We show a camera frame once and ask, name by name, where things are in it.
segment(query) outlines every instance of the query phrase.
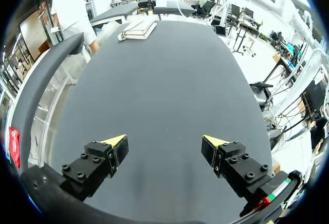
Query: dark gray table surface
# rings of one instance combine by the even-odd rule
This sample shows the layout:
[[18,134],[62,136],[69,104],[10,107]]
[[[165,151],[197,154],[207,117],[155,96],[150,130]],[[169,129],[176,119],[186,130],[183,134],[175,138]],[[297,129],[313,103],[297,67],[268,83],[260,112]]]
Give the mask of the dark gray table surface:
[[[184,3],[184,2],[179,1],[178,2],[178,5],[179,5],[179,8],[180,8],[181,12],[186,17],[189,17],[194,12],[194,9],[190,5],[188,5],[188,4]],[[165,7],[161,7],[159,5],[156,6],[154,8],[154,14],[175,14],[175,15],[181,15],[180,12],[179,12],[177,3],[176,2],[173,2],[173,1],[168,1],[167,2],[167,6],[165,6]]]
[[136,11],[137,9],[138,9],[137,2],[120,5],[120,6],[111,8],[110,10],[93,18],[92,20],[90,20],[90,23],[93,25],[93,23],[95,23],[95,22],[102,21],[102,20],[105,20],[105,19],[108,19],[111,17],[125,16],[127,18],[127,16],[132,15],[132,13],[134,11]]
[[215,176],[202,136],[239,140],[271,167],[260,108],[210,27],[157,24],[147,40],[119,42],[122,25],[101,45],[65,104],[50,165],[60,172],[90,141],[127,134],[127,157],[87,204],[135,220],[229,223],[246,201]]

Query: white floor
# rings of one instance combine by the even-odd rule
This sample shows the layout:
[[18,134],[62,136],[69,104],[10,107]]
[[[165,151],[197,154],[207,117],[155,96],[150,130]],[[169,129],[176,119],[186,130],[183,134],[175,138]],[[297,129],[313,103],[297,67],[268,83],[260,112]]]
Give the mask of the white floor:
[[[137,16],[130,16],[128,17],[128,21],[132,21],[135,19]],[[184,18],[182,16],[177,16],[177,15],[169,15],[169,16],[161,16],[162,20],[174,20],[174,21],[185,21],[185,22],[192,22],[192,23],[202,23],[207,26],[206,22],[200,22],[199,20],[192,19],[192,18]],[[98,31],[97,35],[97,41],[104,42],[120,25],[116,22],[111,22],[107,25],[105,25],[101,30]],[[226,45],[228,46],[229,49],[233,51],[233,45],[235,42],[235,37],[236,37],[237,31],[235,28],[233,28],[231,32],[231,36],[223,37],[223,36],[218,36],[221,40],[223,40]],[[250,35],[247,33],[247,38],[245,38],[243,45],[249,46],[251,42],[248,41],[248,38]],[[263,81],[267,75],[271,72],[271,70],[275,66],[275,61],[273,60],[273,55],[276,53],[276,50],[267,42],[263,41],[262,39],[259,38],[253,38],[255,40],[255,43],[253,45],[253,53],[255,53],[255,56],[252,57],[251,54],[248,52],[245,52],[244,55],[240,53],[234,52],[233,55],[239,64],[246,80],[248,83],[254,83],[254,82],[259,82]],[[240,41],[237,42],[236,46],[234,49],[237,49]],[[85,67],[85,64],[83,64],[83,60],[77,60],[77,61],[65,61],[65,64],[67,67],[72,69],[72,75],[74,75],[75,78],[78,78],[83,67]],[[281,72],[283,71],[283,68],[278,68],[277,71],[272,75],[273,80],[268,81],[267,83],[272,84],[274,88],[270,89],[270,91],[273,91],[275,87],[279,84],[279,82],[282,82],[281,78]],[[49,141],[47,141],[47,146],[46,146],[46,153],[47,157],[49,158],[51,156],[51,148],[52,148],[52,141],[53,138],[56,134],[56,124],[61,116],[61,112],[63,110],[63,107],[65,105],[65,101],[67,100],[67,97],[71,90],[74,88],[74,86],[68,87],[62,94],[60,101],[58,102],[58,105],[56,106],[53,119],[51,121],[51,127],[52,127],[52,135],[50,136],[51,138]],[[278,103],[283,97],[285,97],[288,94],[288,92],[282,92],[278,94],[277,96],[274,97],[273,102],[274,104]],[[283,118],[278,118],[277,123],[279,124],[279,127],[284,127],[287,125],[289,128],[291,125],[295,124],[302,118],[302,114],[298,114],[300,111],[298,108],[296,108],[298,102],[296,102],[294,105],[292,105],[287,111],[285,111],[285,114],[289,113],[289,118],[283,117]],[[295,128],[293,128],[291,131],[287,132],[283,138],[282,143],[287,141],[291,136],[296,134],[298,131],[303,129],[302,123],[297,125]],[[300,152],[296,152],[296,157],[300,158]],[[288,163],[287,158],[279,158],[280,163],[285,164]]]

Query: wall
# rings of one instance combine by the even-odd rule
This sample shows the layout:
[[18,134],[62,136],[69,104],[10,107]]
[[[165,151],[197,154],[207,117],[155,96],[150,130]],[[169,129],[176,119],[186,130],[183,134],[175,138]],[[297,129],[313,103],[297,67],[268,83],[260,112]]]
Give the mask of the wall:
[[259,6],[250,3],[245,0],[231,0],[232,4],[240,7],[240,9],[247,7],[254,11],[253,18],[257,23],[263,21],[263,25],[260,27],[260,32],[266,36],[270,36],[272,30],[275,32],[282,32],[282,36],[290,41],[293,39],[295,30],[289,24],[286,24],[281,18],[271,11],[266,11]]
[[20,24],[22,36],[34,60],[40,54],[39,47],[47,40],[47,35],[41,22],[38,21],[38,17],[36,11]]

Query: office chair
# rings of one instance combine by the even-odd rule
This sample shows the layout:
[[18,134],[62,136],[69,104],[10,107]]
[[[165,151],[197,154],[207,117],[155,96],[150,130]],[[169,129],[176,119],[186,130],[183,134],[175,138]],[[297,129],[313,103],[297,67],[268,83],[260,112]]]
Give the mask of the office chair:
[[228,35],[231,34],[231,30],[232,30],[232,27],[234,26],[236,29],[238,27],[238,24],[239,24],[239,17],[240,17],[240,7],[232,4],[232,11],[231,11],[231,14],[229,14],[227,16],[227,18],[229,20],[231,20],[231,22],[229,22],[230,24],[230,29],[228,31]]
[[197,14],[194,17],[208,17],[210,15],[211,9],[215,6],[214,2],[207,1],[200,10],[197,11]]

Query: red label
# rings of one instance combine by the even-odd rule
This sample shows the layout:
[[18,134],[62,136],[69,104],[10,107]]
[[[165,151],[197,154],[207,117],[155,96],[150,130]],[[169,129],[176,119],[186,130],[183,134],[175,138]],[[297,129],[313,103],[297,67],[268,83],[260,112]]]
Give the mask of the red label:
[[9,140],[9,152],[16,166],[21,168],[20,161],[20,131],[17,129],[9,128],[10,140]]

